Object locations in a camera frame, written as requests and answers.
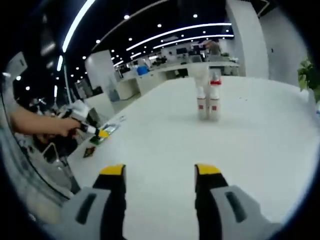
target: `white table surface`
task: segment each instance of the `white table surface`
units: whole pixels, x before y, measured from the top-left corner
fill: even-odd
[[[284,221],[304,194],[314,170],[319,129],[297,87],[266,79],[223,76],[219,122],[197,118],[192,78],[166,81],[110,122],[121,127],[83,159],[86,143],[68,158],[81,187],[100,169],[126,164],[124,236],[198,239],[194,164],[218,167]]]

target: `yellow tool tip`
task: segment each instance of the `yellow tool tip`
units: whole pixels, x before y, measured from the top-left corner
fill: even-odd
[[[102,129],[100,129],[99,137],[107,138],[107,137],[109,137],[109,134],[106,131],[103,131]]]

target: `potted plant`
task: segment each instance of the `potted plant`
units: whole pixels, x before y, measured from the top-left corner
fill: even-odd
[[[308,57],[300,63],[301,68],[298,69],[298,82],[300,90],[312,90],[314,92],[315,102],[320,100],[320,73],[316,66]]]

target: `ceiling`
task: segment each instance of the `ceiling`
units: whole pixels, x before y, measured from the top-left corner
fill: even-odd
[[[26,8],[22,7],[26,10],[25,12],[19,10],[19,17],[15,21],[16,29],[20,31],[14,31],[12,34],[15,36],[13,51],[23,51],[29,65],[28,70],[24,73],[25,76],[22,76],[22,80],[18,83],[19,94],[28,94],[30,97],[51,96],[54,85],[64,85],[63,70],[56,71],[58,57],[62,54],[62,45],[68,30],[86,0],[30,0],[24,2],[29,2],[30,5]],[[161,44],[161,39],[172,35],[179,38],[181,34],[184,34],[184,38],[197,37],[203,36],[203,31],[206,31],[205,35],[226,34],[226,26],[188,29],[166,35],[164,38],[154,39],[131,51],[126,51],[128,47],[140,41],[167,31],[198,24],[229,22],[225,0],[162,0],[160,4],[134,15],[156,2],[158,1],[95,0],[81,19],[64,54],[67,75],[74,75],[74,77],[69,77],[69,80],[73,82],[86,76],[85,61],[82,57],[87,57],[94,52],[114,50],[112,53],[112,56],[115,57],[114,63],[119,62],[120,58],[128,62],[132,52],[146,51],[148,54],[153,50],[152,47]],[[252,4],[257,12],[264,6],[259,5],[260,0],[252,0]],[[125,14],[132,17],[124,20]],[[232,29],[229,28],[228,34],[232,33]],[[101,40],[100,44],[97,45],[96,40]],[[46,56],[41,55],[41,49],[50,43],[55,45],[54,48]],[[53,63],[51,69],[46,69],[46,65],[51,62]],[[30,86],[30,91],[25,91],[26,86]]]

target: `white wall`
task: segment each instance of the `white wall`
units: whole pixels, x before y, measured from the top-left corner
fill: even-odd
[[[269,78],[299,86],[297,70],[307,58],[303,39],[278,8],[261,17],[260,23],[267,46]]]
[[[268,53],[264,34],[252,4],[227,0],[226,12],[234,32],[235,55],[239,58],[239,73],[247,77],[268,79]]]

